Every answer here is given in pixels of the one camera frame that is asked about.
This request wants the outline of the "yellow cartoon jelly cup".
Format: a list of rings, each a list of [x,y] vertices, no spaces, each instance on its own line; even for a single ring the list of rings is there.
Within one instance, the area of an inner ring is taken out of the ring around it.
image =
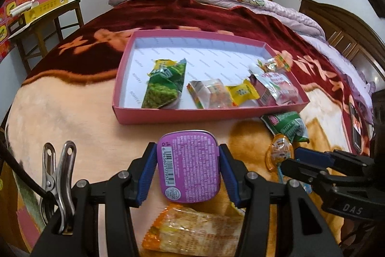
[[[268,171],[275,171],[284,160],[293,158],[294,149],[288,137],[283,134],[275,135],[266,152],[265,163]]]

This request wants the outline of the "orange-ended cracker packet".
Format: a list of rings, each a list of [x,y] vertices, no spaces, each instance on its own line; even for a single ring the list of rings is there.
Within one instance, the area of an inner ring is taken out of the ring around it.
[[[243,222],[241,215],[204,213],[171,204],[155,219],[141,245],[192,256],[234,256]]]

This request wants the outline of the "purple rectangular candy tin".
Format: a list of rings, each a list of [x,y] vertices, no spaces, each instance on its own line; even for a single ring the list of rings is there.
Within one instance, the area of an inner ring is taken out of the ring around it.
[[[157,143],[157,162],[162,193],[172,202],[198,203],[219,191],[219,147],[204,130],[168,133]]]

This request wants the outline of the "pink drink pouch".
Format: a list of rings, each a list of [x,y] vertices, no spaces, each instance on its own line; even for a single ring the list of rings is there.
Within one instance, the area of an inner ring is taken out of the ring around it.
[[[298,89],[283,73],[265,72],[256,64],[249,65],[249,80],[259,95],[263,107],[296,104],[300,101]]]

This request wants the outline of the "yellow candy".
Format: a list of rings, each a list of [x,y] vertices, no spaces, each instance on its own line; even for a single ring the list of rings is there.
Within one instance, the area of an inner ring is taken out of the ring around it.
[[[233,106],[236,107],[239,107],[246,101],[260,99],[259,93],[248,79],[245,79],[241,84],[236,86],[226,86],[226,89],[230,94]]]

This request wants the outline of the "clear jelly snack packet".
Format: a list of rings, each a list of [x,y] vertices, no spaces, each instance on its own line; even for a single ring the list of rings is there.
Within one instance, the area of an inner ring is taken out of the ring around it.
[[[190,81],[187,90],[199,109],[232,108],[233,102],[230,92],[220,79],[205,81]]]

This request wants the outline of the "green peas snack bag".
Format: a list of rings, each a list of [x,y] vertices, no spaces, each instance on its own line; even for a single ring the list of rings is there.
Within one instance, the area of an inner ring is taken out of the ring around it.
[[[176,108],[184,87],[187,61],[159,59],[148,73],[149,80],[142,108]]]

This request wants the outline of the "orange green small snack packet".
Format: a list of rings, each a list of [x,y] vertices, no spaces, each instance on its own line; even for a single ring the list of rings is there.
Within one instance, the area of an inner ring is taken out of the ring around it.
[[[267,72],[282,73],[290,72],[291,67],[281,55],[275,55],[267,60],[259,60],[258,66]]]

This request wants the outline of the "smartphone on bed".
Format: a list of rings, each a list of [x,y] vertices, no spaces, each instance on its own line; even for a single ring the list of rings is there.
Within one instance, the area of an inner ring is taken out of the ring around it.
[[[358,112],[352,103],[349,103],[349,113],[352,124],[352,143],[357,154],[362,153],[361,123]]]

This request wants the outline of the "metal spring clip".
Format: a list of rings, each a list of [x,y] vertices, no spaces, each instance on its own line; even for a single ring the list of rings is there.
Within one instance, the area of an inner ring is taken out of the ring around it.
[[[42,150],[42,188],[46,195],[40,199],[39,209],[43,222],[47,225],[55,210],[59,211],[58,234],[72,231],[75,206],[72,201],[72,174],[76,159],[76,145],[68,140],[64,143],[59,160],[49,142]]]

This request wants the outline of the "wooden headboard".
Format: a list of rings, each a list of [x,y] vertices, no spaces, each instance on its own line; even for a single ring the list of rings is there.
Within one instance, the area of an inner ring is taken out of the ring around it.
[[[327,42],[353,66],[384,89],[384,41],[357,15],[331,4],[301,0],[300,12],[324,30]]]

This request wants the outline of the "pink shallow cardboard tray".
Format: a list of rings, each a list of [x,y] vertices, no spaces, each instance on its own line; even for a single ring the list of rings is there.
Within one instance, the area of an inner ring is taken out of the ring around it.
[[[193,30],[137,30],[127,43],[117,71],[112,108],[123,125],[199,122],[255,118],[263,114],[300,112],[309,103],[292,73],[287,78],[298,89],[298,102],[262,107],[243,104],[233,108],[199,109],[185,88],[176,108],[142,108],[149,72],[156,60],[186,60],[184,83],[219,79],[235,86],[249,75],[249,66],[274,56],[273,49],[255,39]]]

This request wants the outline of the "wooden side table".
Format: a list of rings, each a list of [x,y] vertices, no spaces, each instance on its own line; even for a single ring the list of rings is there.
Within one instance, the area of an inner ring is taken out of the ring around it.
[[[23,27],[15,31],[10,36],[10,41],[18,48],[18,52],[26,70],[26,74],[31,72],[29,64],[30,59],[37,57],[44,58],[48,54],[46,46],[47,39],[52,36],[57,36],[58,40],[63,41],[63,30],[84,26],[82,10],[80,3],[82,0],[67,0],[56,8],[49,9],[46,13],[26,23]],[[61,26],[59,18],[67,12],[74,11],[76,15],[76,22]],[[28,37],[33,36],[36,40],[36,45],[30,50],[26,51],[23,41]]]

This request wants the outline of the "yellow flat box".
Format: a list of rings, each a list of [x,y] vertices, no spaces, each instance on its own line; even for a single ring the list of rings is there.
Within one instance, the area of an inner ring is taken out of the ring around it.
[[[23,13],[24,21],[26,24],[29,24],[49,11],[66,4],[68,1],[69,0],[34,0],[31,8]]]

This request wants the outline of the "folded pink quilt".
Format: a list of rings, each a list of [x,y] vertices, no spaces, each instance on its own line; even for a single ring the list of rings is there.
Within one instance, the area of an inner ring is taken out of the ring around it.
[[[117,6],[126,0],[108,0],[110,6]],[[372,95],[371,84],[360,76],[358,70],[341,53],[326,43],[326,34],[322,27],[309,16],[292,8],[285,8],[269,0],[195,0],[201,3],[231,9],[243,6],[253,13],[270,15],[282,24],[298,33],[326,56],[339,71],[348,76],[359,94],[366,98]]]

